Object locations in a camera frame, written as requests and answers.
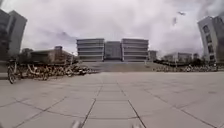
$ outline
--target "modern building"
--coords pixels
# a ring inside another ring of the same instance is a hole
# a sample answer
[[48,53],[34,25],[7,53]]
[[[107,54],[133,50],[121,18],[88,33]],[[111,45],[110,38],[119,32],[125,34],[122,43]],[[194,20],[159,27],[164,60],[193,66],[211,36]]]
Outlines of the modern building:
[[191,53],[172,53],[165,55],[163,60],[169,62],[181,62],[181,63],[188,63],[192,61],[192,54]]
[[82,61],[103,61],[104,39],[78,39],[77,51]]
[[8,59],[9,50],[9,37],[8,26],[10,21],[10,15],[0,10],[0,61],[6,61]]
[[63,50],[62,46],[56,46],[54,49],[31,51],[31,61],[48,64],[70,64],[75,58],[74,55]]
[[224,63],[224,13],[198,22],[205,60]]
[[2,7],[3,0],[0,0],[0,8]]
[[149,61],[155,61],[157,60],[157,51],[155,50],[149,50],[148,51],[148,56],[149,56]]
[[123,61],[145,61],[148,58],[148,40],[122,39]]
[[104,60],[122,61],[122,47],[120,41],[107,41],[105,43]]
[[11,27],[9,30],[9,37],[11,39],[9,45],[9,55],[15,56],[20,52],[27,19],[15,11],[10,12],[9,15],[11,16]]

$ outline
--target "cloudy sky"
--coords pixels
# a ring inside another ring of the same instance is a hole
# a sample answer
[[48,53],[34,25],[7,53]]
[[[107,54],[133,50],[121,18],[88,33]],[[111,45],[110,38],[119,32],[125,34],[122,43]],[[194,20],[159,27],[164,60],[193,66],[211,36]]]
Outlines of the cloudy sky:
[[197,21],[223,7],[224,0],[5,0],[2,8],[28,19],[23,48],[76,52],[77,38],[125,37],[148,39],[150,49],[165,54],[201,53]]

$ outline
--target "pavement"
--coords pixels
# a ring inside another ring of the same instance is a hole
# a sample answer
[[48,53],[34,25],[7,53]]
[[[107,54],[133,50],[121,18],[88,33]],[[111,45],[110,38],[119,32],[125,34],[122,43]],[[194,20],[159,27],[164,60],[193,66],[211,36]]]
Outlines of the pavement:
[[3,128],[224,128],[224,73],[100,73],[0,81]]

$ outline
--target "steps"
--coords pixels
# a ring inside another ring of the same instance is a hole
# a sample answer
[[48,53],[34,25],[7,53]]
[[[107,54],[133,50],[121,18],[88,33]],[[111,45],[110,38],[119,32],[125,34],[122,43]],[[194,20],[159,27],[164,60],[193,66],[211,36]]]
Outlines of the steps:
[[153,62],[84,62],[84,65],[101,72],[148,72],[155,68],[164,67]]

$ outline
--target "bicycle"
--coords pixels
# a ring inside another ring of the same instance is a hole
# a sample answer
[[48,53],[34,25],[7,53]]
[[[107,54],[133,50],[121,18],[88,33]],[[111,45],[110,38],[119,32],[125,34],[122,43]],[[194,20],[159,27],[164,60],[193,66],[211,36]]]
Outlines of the bicycle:
[[21,80],[22,78],[22,72],[19,68],[18,63],[16,60],[10,60],[9,66],[8,66],[8,80],[11,84],[14,84],[17,79]]

